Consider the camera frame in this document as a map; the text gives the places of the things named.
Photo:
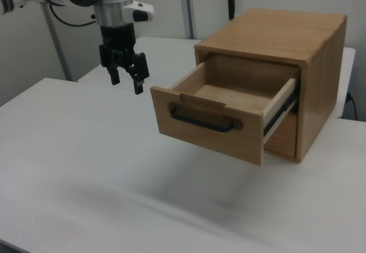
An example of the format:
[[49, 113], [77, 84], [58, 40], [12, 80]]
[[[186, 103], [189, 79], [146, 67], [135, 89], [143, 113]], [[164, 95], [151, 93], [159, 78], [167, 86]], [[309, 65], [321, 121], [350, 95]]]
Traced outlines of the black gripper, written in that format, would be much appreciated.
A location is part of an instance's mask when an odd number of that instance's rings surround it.
[[101, 65], [107, 68], [112, 85], [120, 83], [118, 66], [128, 67], [136, 95], [143, 93], [143, 84], [149, 77], [144, 53], [135, 54], [136, 43], [132, 23], [120, 27], [101, 26], [102, 44], [99, 45]]

